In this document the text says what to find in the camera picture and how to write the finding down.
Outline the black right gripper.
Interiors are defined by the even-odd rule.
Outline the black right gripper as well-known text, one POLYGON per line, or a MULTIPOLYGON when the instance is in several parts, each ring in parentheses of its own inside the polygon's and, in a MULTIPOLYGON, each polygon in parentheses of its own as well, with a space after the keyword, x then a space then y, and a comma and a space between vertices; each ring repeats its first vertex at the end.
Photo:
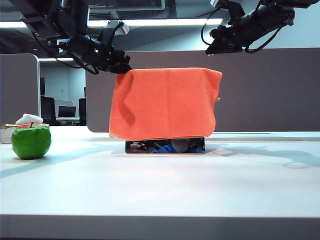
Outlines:
POLYGON ((219 25, 210 31, 209 35, 214 39, 205 50, 206 55, 241 53, 242 46, 235 40, 231 27, 219 25))

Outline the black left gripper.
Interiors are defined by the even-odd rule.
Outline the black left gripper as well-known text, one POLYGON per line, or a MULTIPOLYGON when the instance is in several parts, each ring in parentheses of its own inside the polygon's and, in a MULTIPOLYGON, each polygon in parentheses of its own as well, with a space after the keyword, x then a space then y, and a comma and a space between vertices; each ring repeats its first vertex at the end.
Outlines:
POLYGON ((107 58, 106 71, 113 74, 125 74, 132 70, 129 65, 131 57, 123 50, 113 50, 107 58))

